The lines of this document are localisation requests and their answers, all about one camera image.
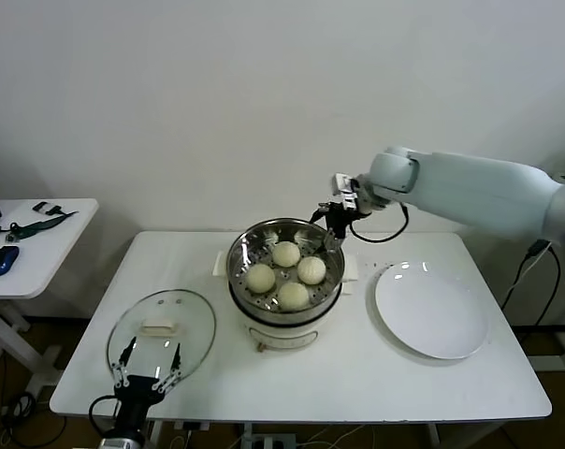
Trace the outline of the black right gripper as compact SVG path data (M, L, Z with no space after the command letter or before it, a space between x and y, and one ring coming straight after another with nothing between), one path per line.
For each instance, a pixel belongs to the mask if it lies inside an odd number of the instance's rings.
M370 213L364 213L358 209L346 209L341 203L319 203L316 211L311 215L310 223L315 224L326 217L327 231L316 246L314 254L338 251L346 238L346 231L350 225L369 216Z

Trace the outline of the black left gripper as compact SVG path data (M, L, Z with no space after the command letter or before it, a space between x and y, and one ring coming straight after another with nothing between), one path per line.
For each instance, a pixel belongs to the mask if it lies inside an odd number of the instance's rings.
M172 358L169 374L163 380L141 375L127 377L126 367L136 345L137 338L133 337L120 353L118 360L111 363L114 394L120 402L116 416L117 428L141 428L147 419L149 409L164 399L165 393L160 391L171 391L182 379L179 343Z

